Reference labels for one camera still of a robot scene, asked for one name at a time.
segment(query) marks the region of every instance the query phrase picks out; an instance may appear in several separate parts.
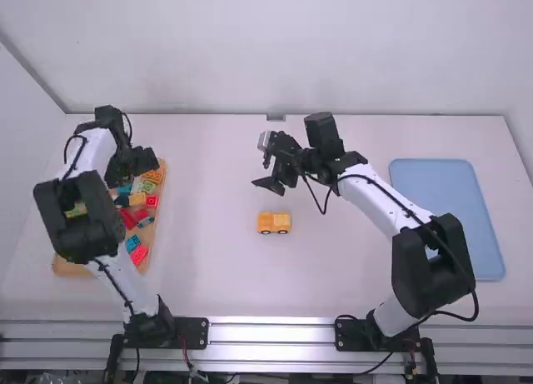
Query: wooden board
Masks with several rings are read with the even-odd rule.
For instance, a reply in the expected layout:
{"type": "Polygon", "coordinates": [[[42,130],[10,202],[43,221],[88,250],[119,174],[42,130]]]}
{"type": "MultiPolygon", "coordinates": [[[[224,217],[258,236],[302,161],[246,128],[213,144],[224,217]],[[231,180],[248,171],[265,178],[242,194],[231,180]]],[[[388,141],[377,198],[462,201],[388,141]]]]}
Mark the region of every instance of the wooden board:
{"type": "MultiPolygon", "coordinates": [[[[143,228],[134,227],[132,230],[126,231],[126,239],[137,234],[137,236],[141,239],[141,244],[148,247],[148,254],[139,264],[139,266],[137,266],[137,271],[141,274],[144,274],[150,266],[150,256],[152,255],[152,249],[156,233],[157,213],[159,211],[159,207],[161,207],[162,192],[165,184],[165,178],[167,176],[167,164],[162,159],[158,160],[159,166],[163,172],[163,179],[161,181],[161,184],[157,185],[154,193],[151,195],[157,195],[159,197],[159,206],[157,208],[146,208],[150,216],[154,218],[154,222],[143,228]]],[[[135,212],[141,208],[142,207],[129,207],[128,210],[135,212]]],[[[52,270],[56,276],[60,277],[93,277],[92,273],[88,271],[83,265],[75,265],[73,263],[69,263],[57,254],[55,254],[53,257],[52,270]]]]}

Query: toy car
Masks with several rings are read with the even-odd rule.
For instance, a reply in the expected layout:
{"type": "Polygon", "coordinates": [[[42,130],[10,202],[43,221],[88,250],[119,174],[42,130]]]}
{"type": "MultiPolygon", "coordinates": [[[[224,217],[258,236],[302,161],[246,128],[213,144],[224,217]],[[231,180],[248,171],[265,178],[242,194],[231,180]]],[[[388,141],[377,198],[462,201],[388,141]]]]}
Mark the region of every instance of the toy car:
{"type": "Polygon", "coordinates": [[[291,214],[289,212],[261,212],[257,218],[257,231],[261,234],[287,234],[291,230],[291,214]]]}

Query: blue building block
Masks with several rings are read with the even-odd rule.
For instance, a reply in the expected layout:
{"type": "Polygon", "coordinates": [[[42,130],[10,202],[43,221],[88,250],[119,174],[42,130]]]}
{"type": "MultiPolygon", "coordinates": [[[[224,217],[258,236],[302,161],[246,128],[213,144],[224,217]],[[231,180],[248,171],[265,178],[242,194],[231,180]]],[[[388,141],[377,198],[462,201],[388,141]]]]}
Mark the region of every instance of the blue building block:
{"type": "Polygon", "coordinates": [[[139,239],[139,237],[137,237],[137,235],[129,237],[126,240],[127,253],[132,253],[139,245],[141,245],[141,240],[139,239]]]}
{"type": "Polygon", "coordinates": [[[142,219],[138,224],[137,224],[137,227],[139,228],[143,228],[143,227],[146,227],[147,225],[149,225],[150,223],[153,223],[154,219],[153,217],[145,217],[144,219],[142,219]]]}
{"type": "Polygon", "coordinates": [[[117,192],[120,194],[120,195],[130,195],[130,192],[132,191],[132,184],[129,182],[128,184],[126,184],[125,186],[123,187],[118,187],[117,188],[117,192]]]}

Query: blue mat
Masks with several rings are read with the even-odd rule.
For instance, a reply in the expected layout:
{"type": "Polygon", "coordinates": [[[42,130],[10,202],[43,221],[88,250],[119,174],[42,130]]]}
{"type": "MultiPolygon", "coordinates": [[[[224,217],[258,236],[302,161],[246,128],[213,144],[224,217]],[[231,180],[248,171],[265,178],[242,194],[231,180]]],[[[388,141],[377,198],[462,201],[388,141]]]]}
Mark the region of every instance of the blue mat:
{"type": "Polygon", "coordinates": [[[491,218],[468,161],[395,159],[389,169],[392,186],[402,195],[435,215],[451,212],[461,220],[476,280],[498,281],[505,276],[491,218]]]}

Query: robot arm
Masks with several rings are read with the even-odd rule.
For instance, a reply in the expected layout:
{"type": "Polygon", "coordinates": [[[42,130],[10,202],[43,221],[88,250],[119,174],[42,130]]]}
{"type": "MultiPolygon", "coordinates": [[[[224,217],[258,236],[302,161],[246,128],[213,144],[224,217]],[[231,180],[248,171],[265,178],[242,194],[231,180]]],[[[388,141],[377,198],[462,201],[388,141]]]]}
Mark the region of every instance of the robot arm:
{"type": "Polygon", "coordinates": [[[301,148],[284,132],[261,134],[264,168],[271,157],[276,161],[271,176],[252,183],[284,195],[284,186],[295,187],[298,177],[307,185],[312,178],[361,209],[391,239],[394,293],[367,316],[381,342],[473,292],[476,283],[459,220],[450,213],[434,217],[383,181],[361,154],[345,152],[330,113],[304,121],[311,148],[301,148]],[[438,250],[437,256],[428,259],[427,247],[438,250]]]}
{"type": "Polygon", "coordinates": [[[162,345],[174,337],[174,319],[137,274],[124,245],[126,230],[108,194],[109,187],[159,168],[157,158],[151,148],[132,147],[122,112],[111,106],[96,108],[95,121],[80,124],[67,147],[71,140],[65,167],[33,190],[48,236],[57,254],[85,265],[120,297],[128,341],[162,345]],[[80,202],[87,214],[67,217],[65,212],[80,202]]]}

